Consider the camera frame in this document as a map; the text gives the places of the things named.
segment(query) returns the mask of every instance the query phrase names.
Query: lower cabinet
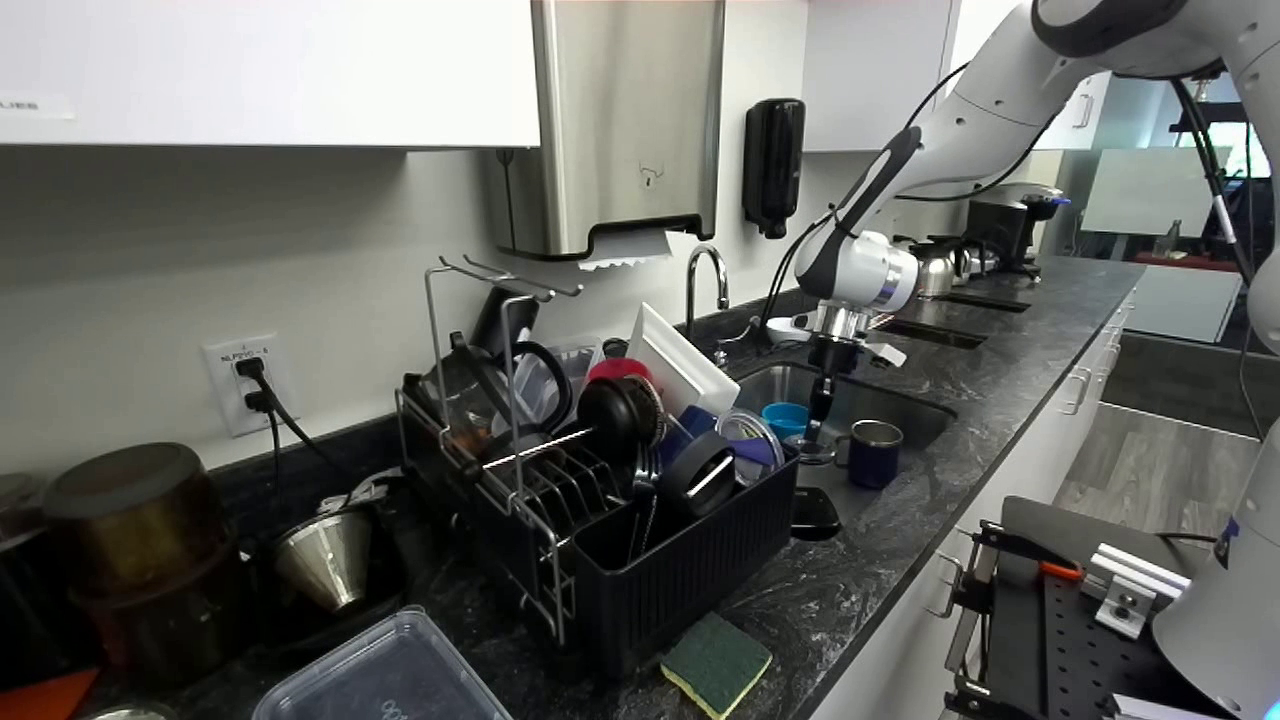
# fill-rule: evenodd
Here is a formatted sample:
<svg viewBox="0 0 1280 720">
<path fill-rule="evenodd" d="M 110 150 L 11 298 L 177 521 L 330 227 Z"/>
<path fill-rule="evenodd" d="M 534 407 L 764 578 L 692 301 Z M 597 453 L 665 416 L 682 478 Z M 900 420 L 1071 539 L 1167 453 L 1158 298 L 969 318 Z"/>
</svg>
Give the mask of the lower cabinet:
<svg viewBox="0 0 1280 720">
<path fill-rule="evenodd" d="M 940 617 L 951 593 L 951 561 L 969 555 L 969 537 L 980 521 L 998 521 L 1004 498 L 1050 505 L 1071 460 L 1096 420 L 1101 393 L 1121 355 L 1128 304 L 1101 330 L 1101 338 L 1071 366 L 1064 383 L 1046 398 L 1012 453 L 998 460 L 983 494 L 965 510 L 936 555 L 919 567 L 908 593 L 890 606 L 877 635 L 855 651 L 826 699 L 824 720 L 926 720 L 943 716 L 951 672 L 943 670 L 954 617 Z"/>
</svg>

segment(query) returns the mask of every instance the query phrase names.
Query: utensil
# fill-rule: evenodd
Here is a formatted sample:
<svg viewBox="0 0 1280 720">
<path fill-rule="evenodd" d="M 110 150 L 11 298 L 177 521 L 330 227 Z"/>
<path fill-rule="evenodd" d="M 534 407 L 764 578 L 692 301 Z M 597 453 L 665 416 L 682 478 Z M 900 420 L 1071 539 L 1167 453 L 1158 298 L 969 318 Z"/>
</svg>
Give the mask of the utensil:
<svg viewBox="0 0 1280 720">
<path fill-rule="evenodd" d="M 229 543 L 221 500 L 184 446 L 134 446 L 68 467 L 43 516 L 68 543 L 77 593 L 90 600 L 188 582 Z"/>
<path fill-rule="evenodd" d="M 710 516 L 732 498 L 732 449 L 720 431 L 700 431 L 665 467 L 660 494 L 689 505 L 692 516 Z"/>
<path fill-rule="evenodd" d="M 783 446 L 753 412 L 720 416 L 717 431 L 728 442 L 728 449 L 734 456 L 734 479 L 746 487 L 783 465 Z"/>
<path fill-rule="evenodd" d="M 276 571 L 330 611 L 350 608 L 369 588 L 369 534 L 357 510 L 313 516 L 276 543 Z"/>
<path fill-rule="evenodd" d="M 848 483 L 863 494 L 890 483 L 902 442 L 902 427 L 886 420 L 855 420 L 848 427 Z"/>
</svg>

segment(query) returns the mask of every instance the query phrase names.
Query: handle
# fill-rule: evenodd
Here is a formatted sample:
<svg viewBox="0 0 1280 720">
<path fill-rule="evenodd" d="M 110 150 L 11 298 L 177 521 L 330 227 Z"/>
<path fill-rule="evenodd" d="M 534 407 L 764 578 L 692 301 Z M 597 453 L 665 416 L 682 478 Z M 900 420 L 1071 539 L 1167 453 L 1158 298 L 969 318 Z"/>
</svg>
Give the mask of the handle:
<svg viewBox="0 0 1280 720">
<path fill-rule="evenodd" d="M 1078 374 L 1078 393 L 1077 393 L 1071 416 L 1078 416 L 1078 407 L 1085 407 L 1085 401 L 1089 401 L 1089 389 L 1090 389 L 1090 367 Z"/>
</svg>

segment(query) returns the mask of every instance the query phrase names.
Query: black soap dispenser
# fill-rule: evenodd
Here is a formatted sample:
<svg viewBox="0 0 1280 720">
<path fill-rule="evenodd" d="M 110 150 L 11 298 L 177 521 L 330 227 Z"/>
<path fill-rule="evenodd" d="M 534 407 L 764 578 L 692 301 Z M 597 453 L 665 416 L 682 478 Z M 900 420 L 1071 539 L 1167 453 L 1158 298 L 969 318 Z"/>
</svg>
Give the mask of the black soap dispenser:
<svg viewBox="0 0 1280 720">
<path fill-rule="evenodd" d="M 787 236 L 798 199 L 802 104 L 776 95 L 746 112 L 745 218 L 768 239 Z"/>
</svg>

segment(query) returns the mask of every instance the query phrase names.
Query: electrical outlet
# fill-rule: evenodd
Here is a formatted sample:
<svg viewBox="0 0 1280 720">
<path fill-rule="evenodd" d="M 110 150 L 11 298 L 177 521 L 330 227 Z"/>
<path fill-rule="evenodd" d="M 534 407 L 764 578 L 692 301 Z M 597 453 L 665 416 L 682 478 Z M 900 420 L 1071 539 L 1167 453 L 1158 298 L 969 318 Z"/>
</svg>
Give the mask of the electrical outlet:
<svg viewBox="0 0 1280 720">
<path fill-rule="evenodd" d="M 278 403 L 287 403 L 287 353 L 270 333 L 203 343 L 203 367 L 231 438 L 267 427 L 267 416 L 242 403 L 242 398 L 254 393 L 254 383 L 239 378 L 235 366 L 249 355 L 264 359 L 270 393 L 278 398 Z"/>
</svg>

